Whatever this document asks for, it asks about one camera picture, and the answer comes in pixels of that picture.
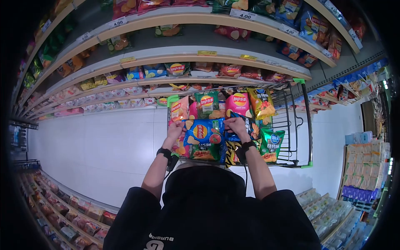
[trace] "hand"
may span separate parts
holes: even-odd
[[[186,129],[184,128],[185,123],[183,121],[176,121],[171,123],[168,128],[167,138],[164,140],[162,144],[162,148],[171,149],[172,145],[176,142],[176,140],[180,136],[184,136]]]
[[[246,130],[246,125],[241,117],[233,117],[224,121],[225,129],[229,133],[235,132],[242,142],[251,141],[249,134]]]

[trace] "floor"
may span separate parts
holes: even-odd
[[[39,123],[29,132],[29,158],[40,160],[55,180],[94,200],[120,207],[128,189],[140,186],[162,145],[167,130],[167,110],[127,110],[56,118]],[[298,159],[308,161],[307,123],[298,129]],[[294,124],[291,126],[293,137]],[[336,197],[343,163],[344,136],[362,132],[359,104],[334,105],[312,117],[312,168],[271,167],[279,190],[295,194],[316,188]],[[245,178],[243,167],[232,167]],[[251,177],[247,195],[254,197]]]

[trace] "person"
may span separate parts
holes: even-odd
[[[224,121],[242,143],[250,142],[242,118]],[[162,148],[185,133],[170,125]],[[104,239],[104,250],[321,249],[320,240],[290,190],[277,191],[255,146],[245,153],[256,198],[246,197],[244,180],[215,166],[177,169],[166,181],[168,160],[156,155],[142,186],[132,187]]]

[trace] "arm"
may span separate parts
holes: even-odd
[[[225,120],[224,123],[225,128],[235,132],[242,143],[251,141],[242,118],[230,118]],[[262,159],[256,147],[252,146],[249,148],[246,152],[246,160],[256,198],[262,200],[267,195],[275,192],[277,189],[270,169],[265,164],[265,161]]]
[[[172,123],[168,129],[167,138],[162,144],[162,148],[171,150],[172,146],[176,142],[176,139],[180,137],[185,130],[184,122],[176,121]],[[156,155],[150,168],[144,177],[142,188],[152,193],[158,201],[161,199],[162,184],[164,183],[165,171],[167,169],[168,159],[163,154],[159,153]]]

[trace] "yellow price tag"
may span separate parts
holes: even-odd
[[[249,55],[241,55],[240,59],[244,59],[244,60],[250,60],[250,61],[257,61],[258,57],[255,56],[249,56]]]
[[[217,52],[216,51],[209,51],[209,50],[198,50],[197,51],[198,56],[216,56]]]
[[[135,58],[134,56],[120,59],[120,62],[121,62],[121,63],[124,63],[124,62],[132,62],[132,61],[136,61],[136,58]]]

